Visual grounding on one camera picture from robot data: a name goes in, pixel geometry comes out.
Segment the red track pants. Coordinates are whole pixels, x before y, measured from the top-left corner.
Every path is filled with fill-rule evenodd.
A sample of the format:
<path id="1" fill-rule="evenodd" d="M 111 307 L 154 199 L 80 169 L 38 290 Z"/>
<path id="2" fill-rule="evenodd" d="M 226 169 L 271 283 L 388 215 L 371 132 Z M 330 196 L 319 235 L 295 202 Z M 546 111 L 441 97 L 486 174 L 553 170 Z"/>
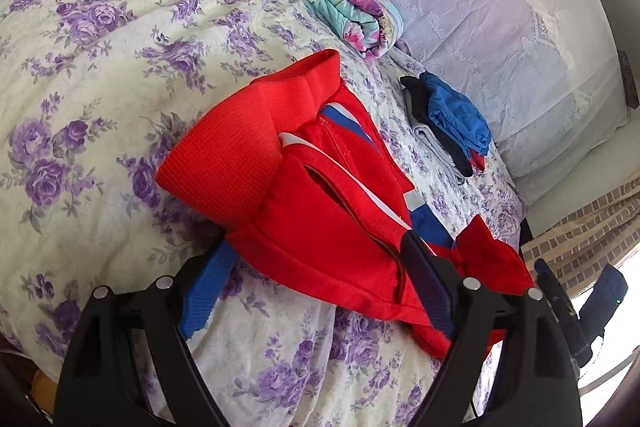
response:
<path id="1" fill-rule="evenodd" d="M 331 49 L 253 80 L 171 150 L 158 185 L 220 225 L 253 268 L 293 291 L 399 321 L 434 358 L 436 331 L 401 262 L 415 231 L 462 277 L 519 296 L 533 281 L 481 217 L 450 235 L 390 156 Z"/>

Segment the beige checked curtain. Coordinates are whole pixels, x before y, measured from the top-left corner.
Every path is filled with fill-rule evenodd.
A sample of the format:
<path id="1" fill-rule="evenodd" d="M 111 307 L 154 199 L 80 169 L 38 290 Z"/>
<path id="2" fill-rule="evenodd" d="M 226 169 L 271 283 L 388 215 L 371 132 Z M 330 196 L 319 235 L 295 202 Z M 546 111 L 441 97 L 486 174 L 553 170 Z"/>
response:
<path id="1" fill-rule="evenodd" d="M 640 179 L 622 185 L 556 222 L 522 247 L 527 269 L 538 260 L 570 297 L 589 289 L 605 265 L 618 267 L 639 246 Z"/>

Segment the folded red garment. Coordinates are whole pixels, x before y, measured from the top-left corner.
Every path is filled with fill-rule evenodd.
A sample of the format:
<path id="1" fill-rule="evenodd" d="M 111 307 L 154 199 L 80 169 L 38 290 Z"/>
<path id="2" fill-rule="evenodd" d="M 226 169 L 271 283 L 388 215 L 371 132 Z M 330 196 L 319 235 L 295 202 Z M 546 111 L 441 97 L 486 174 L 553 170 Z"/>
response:
<path id="1" fill-rule="evenodd" d="M 485 157 L 476 153 L 475 150 L 470 150 L 469 162 L 471 166 L 479 172 L 484 172 L 486 169 Z"/>

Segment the folded grey garment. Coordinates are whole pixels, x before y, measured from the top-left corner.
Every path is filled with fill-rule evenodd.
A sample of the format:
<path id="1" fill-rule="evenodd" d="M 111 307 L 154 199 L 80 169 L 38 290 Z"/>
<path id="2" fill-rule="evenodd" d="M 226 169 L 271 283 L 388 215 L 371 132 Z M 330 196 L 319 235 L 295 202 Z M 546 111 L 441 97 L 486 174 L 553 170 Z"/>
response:
<path id="1" fill-rule="evenodd" d="M 465 177 L 454 165 L 454 158 L 446 152 L 442 147 L 442 144 L 437 140 L 433 131 L 427 127 L 426 124 L 421 124 L 414 118 L 412 113 L 412 101 L 411 95 L 407 89 L 404 90 L 405 106 L 407 109 L 408 121 L 412 130 L 412 133 L 416 136 L 420 142 L 422 142 L 435 156 L 442 169 L 446 172 L 448 178 L 457 185 L 462 185 L 465 182 Z"/>

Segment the folded blue garment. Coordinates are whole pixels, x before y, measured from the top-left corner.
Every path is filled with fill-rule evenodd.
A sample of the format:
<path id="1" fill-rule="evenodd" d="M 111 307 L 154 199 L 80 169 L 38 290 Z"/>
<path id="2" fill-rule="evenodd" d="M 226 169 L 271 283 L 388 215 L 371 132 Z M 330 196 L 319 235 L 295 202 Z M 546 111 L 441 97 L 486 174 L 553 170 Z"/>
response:
<path id="1" fill-rule="evenodd" d="M 491 132 L 470 99 L 430 72 L 422 72 L 419 80 L 428 94 L 426 110 L 430 121 L 454 140 L 466 156 L 471 153 L 487 156 Z"/>

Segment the folded black garment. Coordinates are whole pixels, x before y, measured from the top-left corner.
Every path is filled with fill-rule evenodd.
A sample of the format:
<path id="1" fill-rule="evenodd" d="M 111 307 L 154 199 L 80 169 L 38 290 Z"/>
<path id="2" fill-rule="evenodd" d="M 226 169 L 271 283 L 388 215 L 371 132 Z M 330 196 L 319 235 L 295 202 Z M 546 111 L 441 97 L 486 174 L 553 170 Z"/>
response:
<path id="1" fill-rule="evenodd" d="M 414 118 L 421 124 L 426 124 L 427 127 L 433 131 L 437 140 L 442 144 L 442 147 L 454 158 L 454 165 L 456 165 L 462 173 L 462 176 L 465 177 L 465 181 L 471 178 L 471 176 L 473 176 L 473 168 L 461 146 L 454 142 L 445 131 L 439 129 L 431 120 L 431 117 L 428 116 L 428 102 L 430 101 L 431 95 L 423 86 L 423 83 L 418 78 L 404 76 L 400 78 L 400 84 L 404 90 L 407 89 L 411 95 Z"/>

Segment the purple floral bedsheet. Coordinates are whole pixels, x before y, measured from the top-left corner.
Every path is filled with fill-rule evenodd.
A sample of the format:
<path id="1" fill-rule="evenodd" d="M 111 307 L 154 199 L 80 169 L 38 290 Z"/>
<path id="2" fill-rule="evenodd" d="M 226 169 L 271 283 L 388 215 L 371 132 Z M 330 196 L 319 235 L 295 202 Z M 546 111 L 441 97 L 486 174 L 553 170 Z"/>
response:
<path id="1" fill-rule="evenodd" d="M 276 116 L 241 104 L 302 63 L 343 81 L 451 234 L 482 217 L 518 240 L 524 205 L 499 153 L 465 184 L 411 133 L 407 60 L 363 60 L 300 0 L 1 0 L 1 332 L 58 379 L 100 285 L 137 291 L 205 251 L 215 229 L 175 188 L 230 199 L 280 152 Z M 239 261 L 189 341 L 235 426 L 405 426 L 438 361 L 408 326 L 291 291 Z"/>

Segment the white lace covered bedding pile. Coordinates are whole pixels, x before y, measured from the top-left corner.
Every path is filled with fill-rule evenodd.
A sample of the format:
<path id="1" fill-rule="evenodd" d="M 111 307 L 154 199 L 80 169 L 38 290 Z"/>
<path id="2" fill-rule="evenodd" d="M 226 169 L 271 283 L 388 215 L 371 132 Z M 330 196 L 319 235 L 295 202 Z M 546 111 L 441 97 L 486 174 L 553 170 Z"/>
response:
<path id="1" fill-rule="evenodd" d="M 392 0 L 410 54 L 464 92 L 516 179 L 572 168 L 627 116 L 600 0 Z"/>

